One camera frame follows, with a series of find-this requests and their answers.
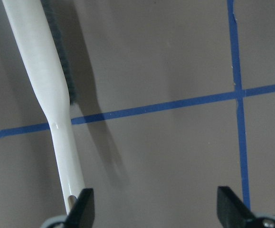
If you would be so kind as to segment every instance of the dark bristles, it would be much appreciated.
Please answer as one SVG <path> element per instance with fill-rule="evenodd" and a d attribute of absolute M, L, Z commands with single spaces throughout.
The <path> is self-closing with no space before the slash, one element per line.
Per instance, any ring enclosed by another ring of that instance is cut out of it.
<path fill-rule="evenodd" d="M 76 88 L 74 85 L 74 81 L 72 78 L 72 73 L 70 70 L 70 65 L 68 62 L 68 59 L 66 57 L 66 52 L 64 49 L 63 41 L 62 41 L 62 36 L 61 32 L 59 30 L 57 20 L 55 18 L 55 14 L 53 12 L 53 9 L 51 8 L 50 5 L 50 0 L 41 0 L 41 4 L 44 10 L 44 13 L 47 18 L 48 25 L 50 27 L 52 37 L 57 49 L 57 53 L 60 59 L 60 63 L 63 69 L 63 73 L 65 74 L 66 77 L 66 84 L 67 88 L 69 90 L 69 96 L 70 96 L 70 104 L 73 104 L 76 101 Z"/>

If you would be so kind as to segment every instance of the white object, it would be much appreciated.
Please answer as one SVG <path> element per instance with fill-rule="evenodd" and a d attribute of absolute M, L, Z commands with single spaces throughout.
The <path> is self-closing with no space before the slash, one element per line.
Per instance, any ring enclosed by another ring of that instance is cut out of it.
<path fill-rule="evenodd" d="M 68 197 L 85 187 L 69 114 L 69 94 L 40 0 L 3 0 L 23 63 L 49 123 L 59 177 Z"/>

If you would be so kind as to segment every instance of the white handle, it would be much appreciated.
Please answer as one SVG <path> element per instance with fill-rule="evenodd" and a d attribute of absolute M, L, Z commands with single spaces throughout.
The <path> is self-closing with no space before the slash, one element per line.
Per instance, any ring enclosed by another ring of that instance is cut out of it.
<path fill-rule="evenodd" d="M 69 94 L 40 0 L 3 0 L 23 63 L 49 123 L 67 213 L 85 187 L 69 117 Z"/>

